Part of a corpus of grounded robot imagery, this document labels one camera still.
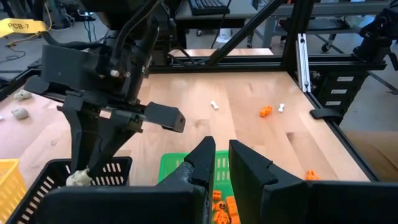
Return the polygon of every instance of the light wood surface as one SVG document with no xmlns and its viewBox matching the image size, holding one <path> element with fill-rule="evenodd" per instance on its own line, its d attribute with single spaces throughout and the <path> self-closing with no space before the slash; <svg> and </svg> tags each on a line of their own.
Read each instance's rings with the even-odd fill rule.
<svg viewBox="0 0 398 224">
<path fill-rule="evenodd" d="M 185 50 L 190 56 L 201 57 L 201 56 L 209 56 L 216 49 L 187 49 Z M 185 57 L 185 55 L 180 50 L 172 50 L 170 54 L 175 57 Z M 233 49 L 228 56 L 243 56 L 243 55 L 273 55 L 271 50 L 269 49 Z"/>
<path fill-rule="evenodd" d="M 205 136 L 213 136 L 217 150 L 238 139 L 288 172 L 303 178 L 308 169 L 325 180 L 367 180 L 328 125 L 309 114 L 313 106 L 284 72 L 197 73 L 150 75 L 139 98 L 180 108 L 187 122 L 183 133 L 144 123 L 117 152 L 131 156 L 132 185 L 154 185 L 160 158 L 170 152 L 190 152 Z M 214 110 L 214 100 L 219 110 Z M 278 113 L 280 103 L 285 111 Z M 58 103 L 34 95 L 32 99 L 0 102 L 0 159 L 20 158 L 20 170 L 30 186 L 45 163 L 70 157 L 70 128 L 57 111 Z M 259 110 L 272 105 L 265 118 Z M 24 107 L 30 117 L 15 120 L 11 110 Z"/>
</svg>

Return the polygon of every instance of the yellow tag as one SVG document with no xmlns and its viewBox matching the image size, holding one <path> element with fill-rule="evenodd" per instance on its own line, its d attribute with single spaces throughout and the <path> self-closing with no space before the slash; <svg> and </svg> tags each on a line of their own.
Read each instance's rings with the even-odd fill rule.
<svg viewBox="0 0 398 224">
<path fill-rule="evenodd" d="M 5 35 L 18 34 L 36 34 L 38 32 L 47 31 L 43 21 L 35 21 L 33 19 L 3 19 L 0 21 L 0 37 Z"/>
</svg>

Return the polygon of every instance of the yellow crate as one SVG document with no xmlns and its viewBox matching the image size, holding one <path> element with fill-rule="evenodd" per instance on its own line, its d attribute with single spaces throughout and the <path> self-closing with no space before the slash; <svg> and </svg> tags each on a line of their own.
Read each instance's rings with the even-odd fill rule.
<svg viewBox="0 0 398 224">
<path fill-rule="evenodd" d="M 0 223 L 5 223 L 26 193 L 18 159 L 0 159 Z"/>
</svg>

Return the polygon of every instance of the label tag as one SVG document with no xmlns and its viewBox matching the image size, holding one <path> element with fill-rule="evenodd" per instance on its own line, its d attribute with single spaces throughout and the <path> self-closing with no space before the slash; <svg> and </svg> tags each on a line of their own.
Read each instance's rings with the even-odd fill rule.
<svg viewBox="0 0 398 224">
<path fill-rule="evenodd" d="M 331 94 L 346 94 L 347 90 L 332 90 Z"/>
<path fill-rule="evenodd" d="M 0 20 L 0 37 L 12 33 L 36 34 L 44 31 L 47 31 L 47 27 L 43 21 L 11 18 Z"/>
<path fill-rule="evenodd" d="M 354 80 L 354 77 L 338 77 L 338 82 L 351 82 Z"/>
<path fill-rule="evenodd" d="M 340 103 L 341 101 L 327 101 L 326 106 L 338 106 Z"/>
</svg>

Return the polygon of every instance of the white small piece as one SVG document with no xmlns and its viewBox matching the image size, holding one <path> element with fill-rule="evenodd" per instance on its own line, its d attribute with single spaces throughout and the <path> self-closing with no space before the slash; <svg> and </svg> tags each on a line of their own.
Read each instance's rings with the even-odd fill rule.
<svg viewBox="0 0 398 224">
<path fill-rule="evenodd" d="M 22 120 L 29 117 L 29 113 L 25 108 L 18 108 L 11 111 L 12 115 L 14 115 L 17 120 Z"/>
<path fill-rule="evenodd" d="M 88 176 L 88 171 L 88 168 L 85 170 L 77 170 L 67 178 L 67 186 L 88 186 L 93 180 Z"/>
<path fill-rule="evenodd" d="M 26 90 L 19 90 L 16 94 L 14 94 L 14 99 L 15 100 L 26 100 L 32 97 L 32 94 Z"/>
<path fill-rule="evenodd" d="M 282 112 L 284 111 L 284 108 L 285 108 L 285 105 L 284 105 L 283 103 L 281 103 L 281 104 L 279 105 L 278 111 L 279 111 L 280 113 L 282 113 Z"/>
<path fill-rule="evenodd" d="M 216 102 L 212 101 L 210 102 L 210 104 L 213 106 L 214 110 L 218 110 L 218 105 L 216 104 Z"/>
</svg>

